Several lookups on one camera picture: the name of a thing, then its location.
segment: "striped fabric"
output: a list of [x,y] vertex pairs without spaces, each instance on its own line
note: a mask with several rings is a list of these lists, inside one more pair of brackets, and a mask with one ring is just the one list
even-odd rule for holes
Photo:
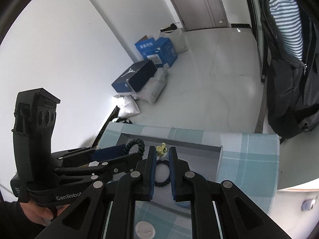
[[269,7],[270,13],[284,38],[286,52],[302,60],[302,27],[296,0],[270,0]]

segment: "black baseboard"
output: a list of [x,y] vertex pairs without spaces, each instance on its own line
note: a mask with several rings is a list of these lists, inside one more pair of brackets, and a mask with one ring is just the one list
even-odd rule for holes
[[232,23],[230,24],[232,28],[251,28],[249,24],[243,24],[243,23]]

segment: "door frame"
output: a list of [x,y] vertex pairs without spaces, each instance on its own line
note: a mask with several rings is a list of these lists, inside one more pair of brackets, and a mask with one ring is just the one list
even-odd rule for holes
[[[184,24],[184,22],[183,22],[183,19],[182,19],[182,17],[181,17],[181,14],[179,13],[178,8],[177,8],[177,6],[176,6],[174,0],[170,0],[170,1],[171,1],[172,5],[173,5],[173,7],[174,7],[174,10],[176,11],[176,13],[177,13],[177,15],[178,15],[179,20],[181,21],[180,24],[183,26],[184,31],[185,31],[185,32],[186,32],[186,31],[192,31],[192,30],[187,30],[187,29],[186,29],[185,24]],[[215,27],[215,28],[230,28],[230,25],[229,25],[229,22],[228,22],[228,19],[227,19],[227,15],[226,15],[226,11],[225,11],[225,7],[224,7],[224,4],[223,4],[223,0],[219,0],[219,1],[220,1],[220,3],[221,3],[221,7],[222,7],[222,10],[223,10],[223,14],[224,14],[224,17],[225,17],[225,23],[226,23],[227,27]]]

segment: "white plastic bag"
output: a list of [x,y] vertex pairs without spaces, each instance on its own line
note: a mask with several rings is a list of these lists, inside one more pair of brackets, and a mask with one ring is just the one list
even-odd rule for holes
[[153,104],[167,83],[167,68],[158,68],[134,98]]
[[180,28],[177,28],[171,33],[161,32],[159,36],[168,37],[171,40],[174,50],[177,54],[183,53],[188,50],[184,33]]
[[120,108],[119,117],[120,118],[129,118],[135,115],[140,114],[140,110],[133,100],[133,98],[129,96],[120,97],[117,99],[117,106]]

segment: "white label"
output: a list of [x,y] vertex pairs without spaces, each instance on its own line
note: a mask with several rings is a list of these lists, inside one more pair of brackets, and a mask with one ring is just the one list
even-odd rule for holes
[[158,54],[147,56],[149,60],[152,60],[155,65],[162,64],[162,60],[160,59]]

